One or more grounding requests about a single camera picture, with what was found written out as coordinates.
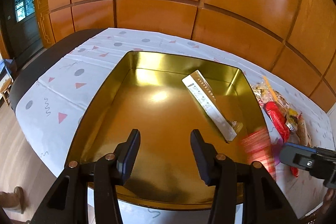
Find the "small red snack packet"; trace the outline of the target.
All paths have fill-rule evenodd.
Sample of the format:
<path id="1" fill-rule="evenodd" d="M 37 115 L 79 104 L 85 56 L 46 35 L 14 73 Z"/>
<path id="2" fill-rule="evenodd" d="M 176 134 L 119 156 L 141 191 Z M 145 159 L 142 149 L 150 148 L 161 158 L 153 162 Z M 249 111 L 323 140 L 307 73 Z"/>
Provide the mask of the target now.
<path id="1" fill-rule="evenodd" d="M 295 178 L 298 178 L 298 177 L 299 177 L 299 170 L 298 170 L 298 168 L 291 166 L 291 167 L 290 167 L 290 172 L 291 172 L 291 174 L 292 174 Z"/>

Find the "sesame bar clear packet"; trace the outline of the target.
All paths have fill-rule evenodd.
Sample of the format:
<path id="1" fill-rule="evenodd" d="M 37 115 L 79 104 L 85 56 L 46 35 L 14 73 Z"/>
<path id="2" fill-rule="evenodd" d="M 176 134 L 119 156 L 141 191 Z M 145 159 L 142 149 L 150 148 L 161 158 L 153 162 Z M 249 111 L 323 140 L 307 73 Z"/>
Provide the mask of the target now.
<path id="1" fill-rule="evenodd" d="M 300 145 L 311 147 L 311 138 L 308 134 L 306 122 L 302 114 L 300 114 L 297 119 L 297 136 L 299 137 Z"/>

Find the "red cake packet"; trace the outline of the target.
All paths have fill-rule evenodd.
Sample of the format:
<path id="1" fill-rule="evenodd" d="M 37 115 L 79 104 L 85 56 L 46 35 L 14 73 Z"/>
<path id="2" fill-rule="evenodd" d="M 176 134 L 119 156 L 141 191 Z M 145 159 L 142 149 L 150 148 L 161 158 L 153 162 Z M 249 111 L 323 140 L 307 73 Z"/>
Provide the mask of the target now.
<path id="1" fill-rule="evenodd" d="M 274 127 L 282 137 L 283 142 L 286 143 L 289 139 L 290 131 L 288 126 L 286 125 L 286 118 L 280 112 L 278 105 L 276 104 L 276 102 L 267 102 L 264 105 L 264 110 L 268 114 Z"/>

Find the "long white gold box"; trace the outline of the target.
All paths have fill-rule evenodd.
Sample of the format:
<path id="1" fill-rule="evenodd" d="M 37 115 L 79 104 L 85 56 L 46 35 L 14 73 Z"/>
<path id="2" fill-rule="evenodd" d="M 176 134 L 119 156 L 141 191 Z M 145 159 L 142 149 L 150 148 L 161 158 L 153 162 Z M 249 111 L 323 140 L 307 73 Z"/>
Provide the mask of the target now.
<path id="1" fill-rule="evenodd" d="M 237 133 L 217 107 L 216 97 L 213 90 L 201 72 L 199 70 L 194 71 L 183 78 L 182 82 L 205 111 L 207 116 L 217 126 L 224 139 L 227 142 L 233 141 L 236 138 Z"/>

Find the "orange nut snack bag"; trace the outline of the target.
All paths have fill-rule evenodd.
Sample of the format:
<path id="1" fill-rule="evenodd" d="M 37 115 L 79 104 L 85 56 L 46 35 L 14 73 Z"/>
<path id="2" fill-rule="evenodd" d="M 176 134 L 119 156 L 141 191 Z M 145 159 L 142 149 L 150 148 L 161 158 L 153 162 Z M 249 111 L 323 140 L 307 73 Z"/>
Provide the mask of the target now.
<path id="1" fill-rule="evenodd" d="M 272 89 L 266 76 L 262 77 L 262 81 L 260 83 L 251 85 L 251 88 L 261 108 L 263 108 L 268 102 L 278 102 L 277 95 Z"/>

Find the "purple snack pouch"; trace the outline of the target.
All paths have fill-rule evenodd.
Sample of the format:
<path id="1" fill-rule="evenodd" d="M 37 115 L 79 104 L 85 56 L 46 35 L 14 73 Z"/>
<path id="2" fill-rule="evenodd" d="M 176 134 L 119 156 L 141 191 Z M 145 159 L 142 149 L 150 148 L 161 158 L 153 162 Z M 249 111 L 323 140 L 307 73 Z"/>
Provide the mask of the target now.
<path id="1" fill-rule="evenodd" d="M 274 164 L 278 165 L 280 163 L 279 155 L 281 152 L 281 149 L 284 145 L 283 139 L 279 138 L 272 144 L 272 153 L 273 153 L 273 160 Z"/>

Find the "yellow green foil snack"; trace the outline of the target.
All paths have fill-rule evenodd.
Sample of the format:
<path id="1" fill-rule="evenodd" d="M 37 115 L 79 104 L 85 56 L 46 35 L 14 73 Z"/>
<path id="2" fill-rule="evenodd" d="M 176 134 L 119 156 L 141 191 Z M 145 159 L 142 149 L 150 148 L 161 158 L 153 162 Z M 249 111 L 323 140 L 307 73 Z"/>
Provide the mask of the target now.
<path id="1" fill-rule="evenodd" d="M 286 111 L 286 126 L 292 133 L 296 133 L 298 129 L 298 119 L 299 119 L 299 114 L 296 110 L 292 108 L 288 108 Z"/>

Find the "brown pastry packet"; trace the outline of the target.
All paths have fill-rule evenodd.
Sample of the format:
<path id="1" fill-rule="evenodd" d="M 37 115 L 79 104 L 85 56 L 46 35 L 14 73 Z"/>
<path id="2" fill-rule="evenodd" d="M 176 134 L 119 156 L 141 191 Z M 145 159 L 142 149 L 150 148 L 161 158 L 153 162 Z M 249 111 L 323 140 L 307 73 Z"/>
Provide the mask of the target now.
<path id="1" fill-rule="evenodd" d="M 276 98 L 277 98 L 277 103 L 282 106 L 285 109 L 289 109 L 290 108 L 290 104 L 289 102 L 282 96 L 281 93 L 279 93 L 278 91 L 274 91 L 274 93 L 276 94 Z"/>

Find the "gold rectangular tin box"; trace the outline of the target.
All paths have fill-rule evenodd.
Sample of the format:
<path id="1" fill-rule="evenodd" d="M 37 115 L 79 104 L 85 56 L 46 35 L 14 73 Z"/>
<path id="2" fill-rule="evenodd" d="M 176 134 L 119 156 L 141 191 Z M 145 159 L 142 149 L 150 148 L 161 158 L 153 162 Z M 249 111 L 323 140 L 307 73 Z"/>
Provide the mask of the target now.
<path id="1" fill-rule="evenodd" d="M 229 121 L 242 123 L 227 142 L 182 80 L 200 71 Z M 242 139 L 266 127 L 262 110 L 237 67 L 158 52 L 126 53 L 94 96 L 74 135 L 67 160 L 94 162 L 126 141 L 131 130 L 141 144 L 130 178 L 117 187 L 120 200 L 163 210 L 206 210 L 214 188 L 199 176 L 190 134 L 235 162 L 247 163 Z"/>

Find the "wooden stool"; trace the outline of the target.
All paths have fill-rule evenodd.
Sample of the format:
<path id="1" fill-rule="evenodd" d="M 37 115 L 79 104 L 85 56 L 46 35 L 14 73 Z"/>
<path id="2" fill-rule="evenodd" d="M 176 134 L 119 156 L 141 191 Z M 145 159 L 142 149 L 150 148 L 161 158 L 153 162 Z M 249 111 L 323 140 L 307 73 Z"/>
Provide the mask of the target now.
<path id="1" fill-rule="evenodd" d="M 9 94 L 10 94 L 10 89 L 11 89 L 12 84 L 13 84 L 13 80 L 11 78 L 9 78 L 9 79 L 5 80 L 5 82 L 1 86 L 1 90 L 0 90 L 1 96 L 2 96 L 3 100 L 5 101 L 5 103 L 7 104 L 7 106 L 10 105 Z"/>

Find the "wooden panel cabinet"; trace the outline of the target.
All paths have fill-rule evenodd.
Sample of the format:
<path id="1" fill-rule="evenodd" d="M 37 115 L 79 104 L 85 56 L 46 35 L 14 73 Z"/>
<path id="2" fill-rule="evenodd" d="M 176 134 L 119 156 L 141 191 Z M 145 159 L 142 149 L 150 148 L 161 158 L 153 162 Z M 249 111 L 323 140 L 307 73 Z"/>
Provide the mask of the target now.
<path id="1" fill-rule="evenodd" d="M 34 0 L 45 47 L 80 30 L 162 32 L 238 55 L 335 104 L 333 0 Z"/>

